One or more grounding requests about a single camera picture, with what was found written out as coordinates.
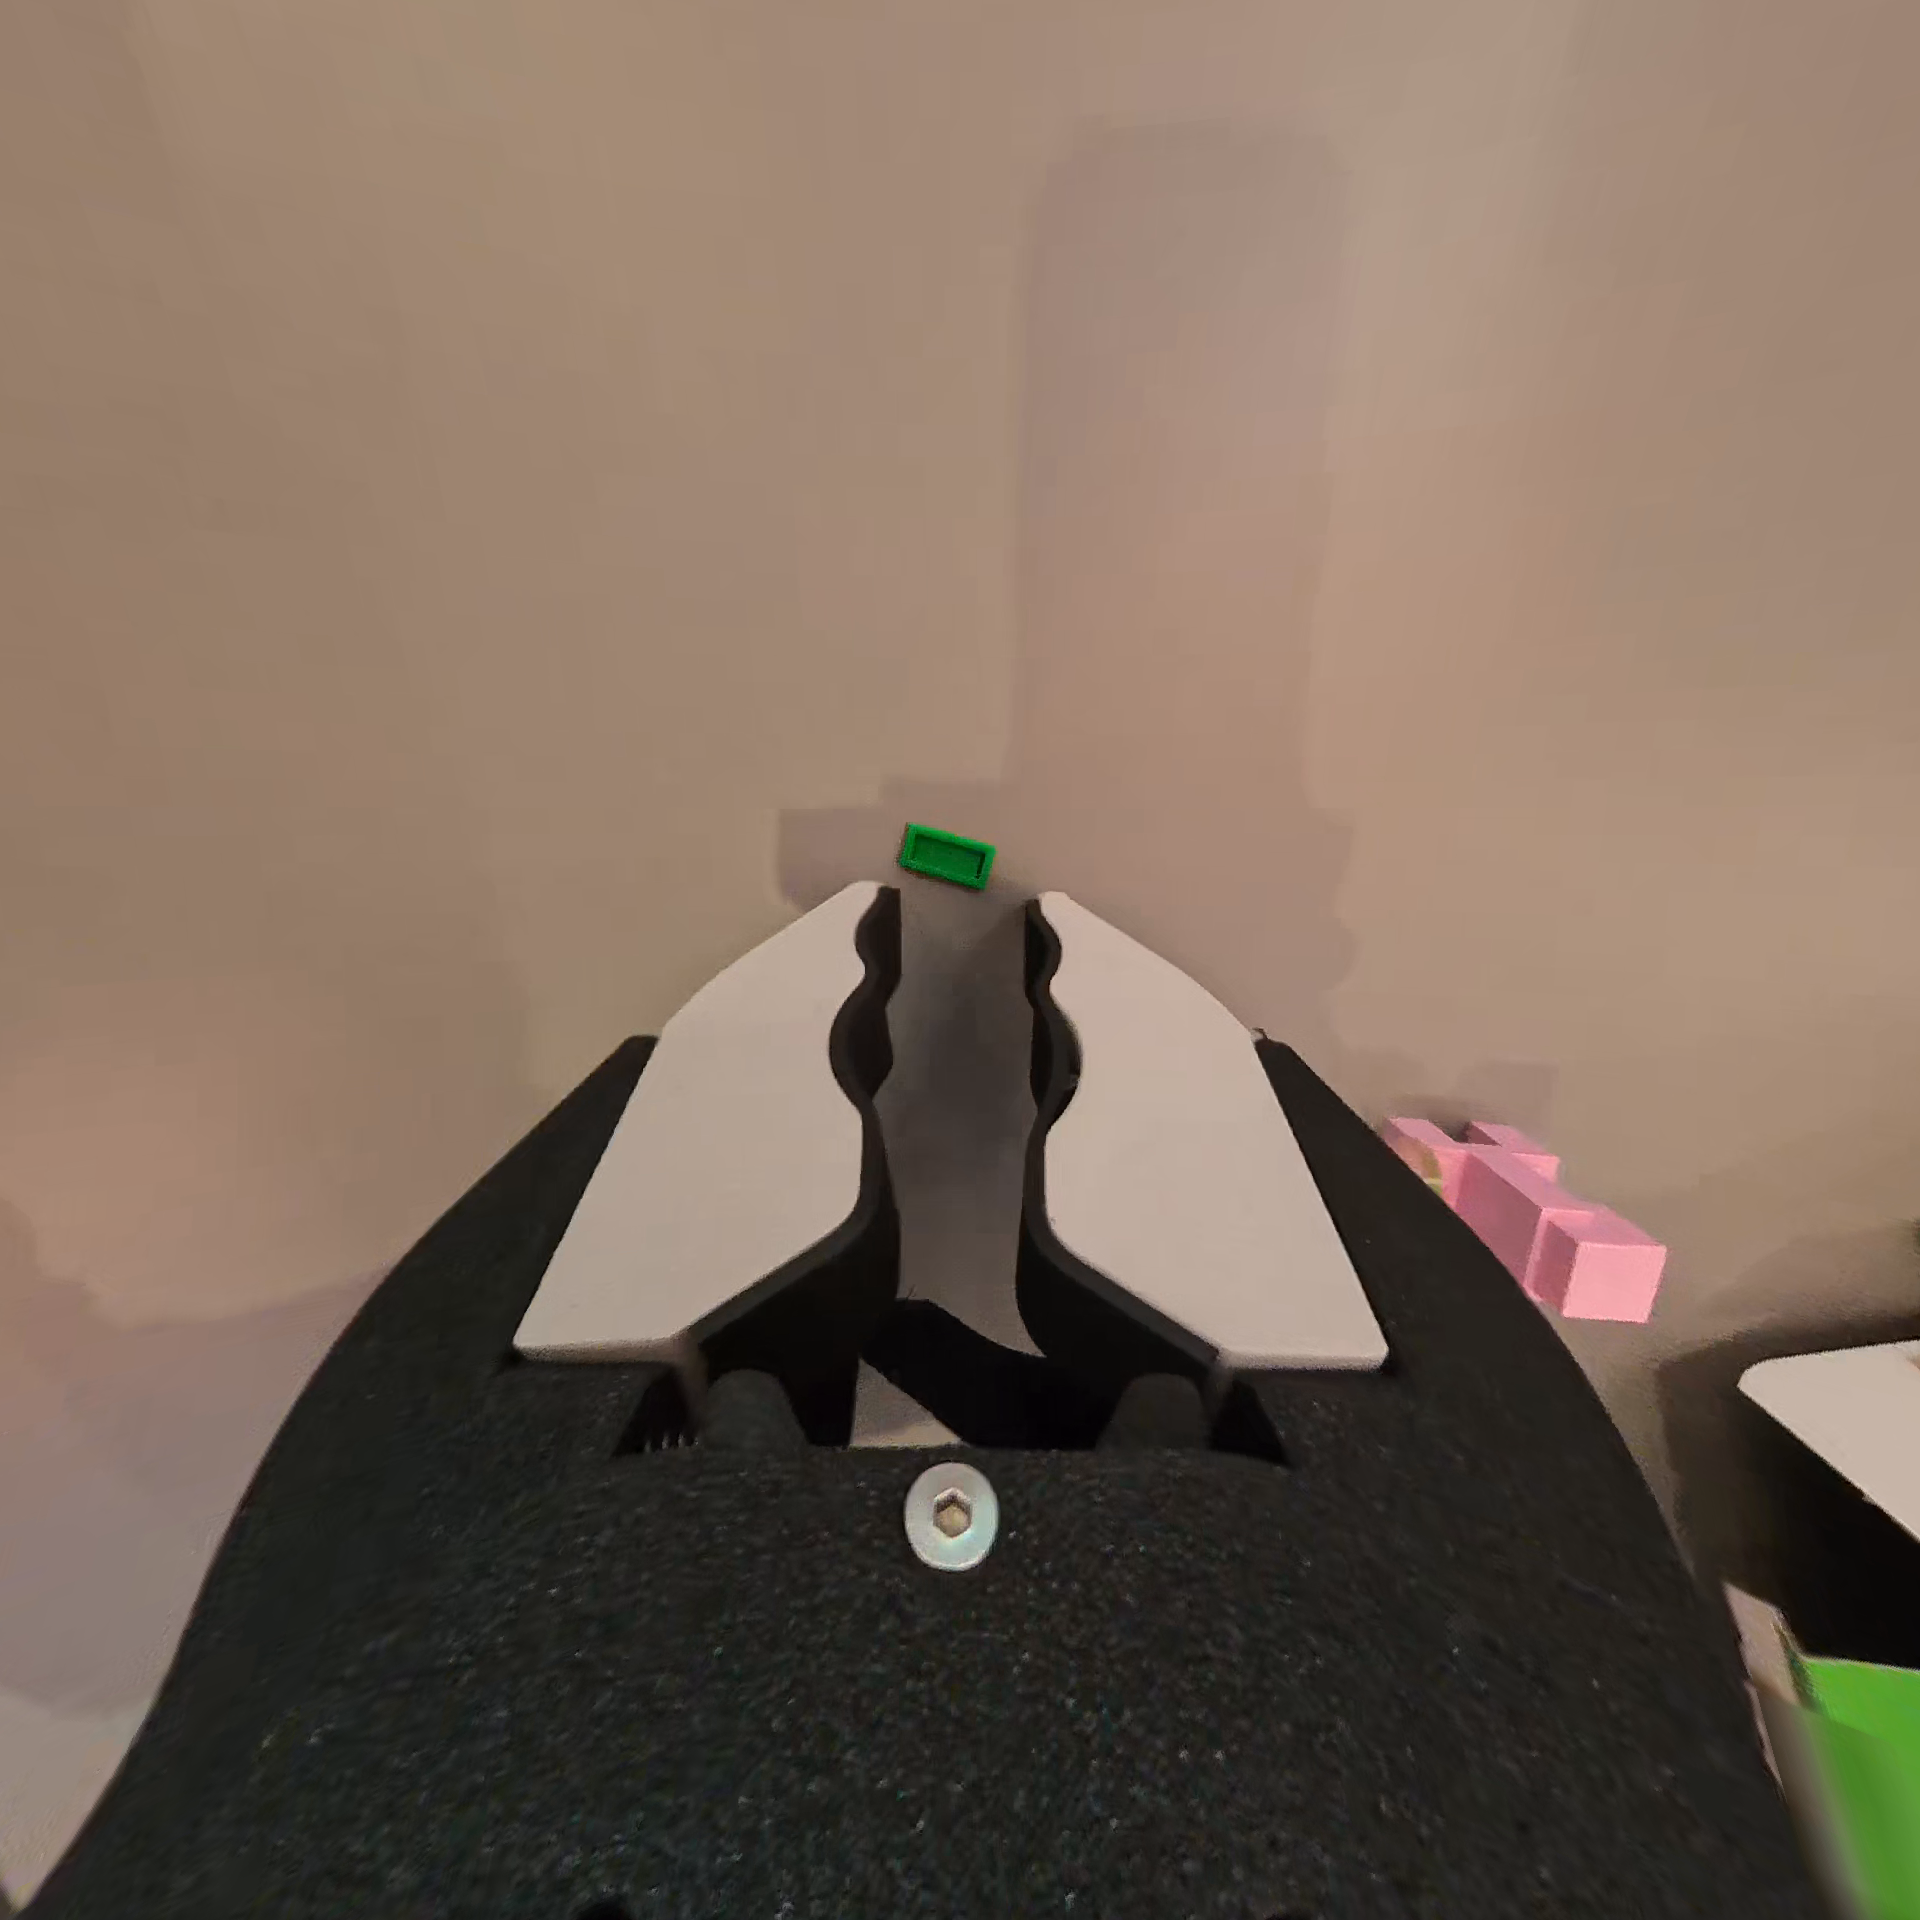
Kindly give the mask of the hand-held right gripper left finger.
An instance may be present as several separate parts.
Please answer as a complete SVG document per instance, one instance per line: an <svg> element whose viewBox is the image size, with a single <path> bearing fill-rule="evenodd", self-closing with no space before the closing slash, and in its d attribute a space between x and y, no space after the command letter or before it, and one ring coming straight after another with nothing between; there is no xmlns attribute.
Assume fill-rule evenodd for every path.
<svg viewBox="0 0 1920 1920"><path fill-rule="evenodd" d="M529 1304L523 1361L717 1363L715 1341L858 1219L874 1086L833 1054L885 1014L899 889L855 880L664 1026Z"/></svg>

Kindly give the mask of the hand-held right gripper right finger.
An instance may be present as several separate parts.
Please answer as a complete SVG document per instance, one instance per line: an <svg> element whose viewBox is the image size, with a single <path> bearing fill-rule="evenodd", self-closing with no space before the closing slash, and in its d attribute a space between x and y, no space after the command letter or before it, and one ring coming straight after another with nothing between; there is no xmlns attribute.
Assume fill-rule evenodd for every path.
<svg viewBox="0 0 1920 1920"><path fill-rule="evenodd" d="M1077 1373L1375 1373L1387 1341L1258 1034L1064 891L1024 907L1017 1307Z"/></svg>

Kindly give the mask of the white desk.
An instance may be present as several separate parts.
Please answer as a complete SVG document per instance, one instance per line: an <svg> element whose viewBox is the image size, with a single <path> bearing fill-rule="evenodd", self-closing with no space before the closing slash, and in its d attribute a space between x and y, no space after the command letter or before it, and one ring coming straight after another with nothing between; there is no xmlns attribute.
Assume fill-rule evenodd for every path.
<svg viewBox="0 0 1920 1920"><path fill-rule="evenodd" d="M1915 1309L1915 5L4 5L4 1890L381 1272L901 830L907 1284L1019 904L1671 1250L1760 1586Z"/></svg>

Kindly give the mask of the pink toy brick figure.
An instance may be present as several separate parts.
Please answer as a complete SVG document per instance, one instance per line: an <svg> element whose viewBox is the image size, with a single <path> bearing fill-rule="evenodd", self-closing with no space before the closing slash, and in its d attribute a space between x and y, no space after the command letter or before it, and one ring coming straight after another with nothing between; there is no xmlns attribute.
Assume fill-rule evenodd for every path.
<svg viewBox="0 0 1920 1920"><path fill-rule="evenodd" d="M1389 1117L1379 1134L1538 1307L1569 1322L1649 1323L1668 1250L1565 1188L1545 1144L1491 1120L1452 1136L1431 1120Z"/></svg>

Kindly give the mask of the white card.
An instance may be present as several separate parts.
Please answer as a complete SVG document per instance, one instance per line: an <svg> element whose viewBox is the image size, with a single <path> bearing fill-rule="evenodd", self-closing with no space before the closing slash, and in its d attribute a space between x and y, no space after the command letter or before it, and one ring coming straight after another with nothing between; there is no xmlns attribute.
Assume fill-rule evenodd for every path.
<svg viewBox="0 0 1920 1920"><path fill-rule="evenodd" d="M1919 1340L1762 1361L1737 1385L1860 1500L1919 1539Z"/></svg>

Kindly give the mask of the green brick plate assembly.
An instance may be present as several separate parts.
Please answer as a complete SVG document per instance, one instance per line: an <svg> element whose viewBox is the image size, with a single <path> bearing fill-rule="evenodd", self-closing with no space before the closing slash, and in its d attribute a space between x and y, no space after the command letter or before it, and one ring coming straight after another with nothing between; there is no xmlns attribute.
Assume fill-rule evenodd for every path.
<svg viewBox="0 0 1920 1920"><path fill-rule="evenodd" d="M1783 1769L1845 1916L1919 1916L1919 1672L1793 1661Z"/></svg>

